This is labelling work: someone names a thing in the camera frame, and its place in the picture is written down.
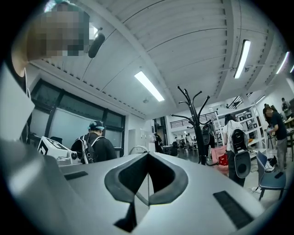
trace black jacket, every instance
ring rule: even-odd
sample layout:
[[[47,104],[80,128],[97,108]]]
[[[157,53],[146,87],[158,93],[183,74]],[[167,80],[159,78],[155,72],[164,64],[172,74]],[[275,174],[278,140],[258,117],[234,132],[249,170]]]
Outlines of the black jacket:
[[[89,134],[87,134],[84,138],[84,140],[88,140]],[[89,138],[89,143],[94,141],[98,137],[97,134],[95,133],[90,133],[90,138]],[[94,162],[103,162],[106,160],[111,160],[117,158],[115,149],[112,145],[112,143],[106,139],[106,138],[101,138],[98,141],[95,142],[93,145],[93,149],[98,155],[98,157],[95,159]]]

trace ceiling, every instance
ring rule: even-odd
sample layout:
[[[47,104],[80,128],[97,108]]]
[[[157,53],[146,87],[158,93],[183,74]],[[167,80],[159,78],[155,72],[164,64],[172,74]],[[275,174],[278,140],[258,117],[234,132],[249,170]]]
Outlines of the ceiling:
[[[93,59],[61,57],[35,65],[62,71],[69,82],[148,119],[187,109],[178,104],[184,98],[178,85],[190,96],[202,90],[196,107],[207,95],[212,103],[264,89],[287,51],[273,24],[244,0],[71,2],[89,13],[96,28],[102,27],[104,44]],[[248,71],[234,79],[244,39],[251,41]],[[158,102],[134,77],[141,70],[164,101]]]

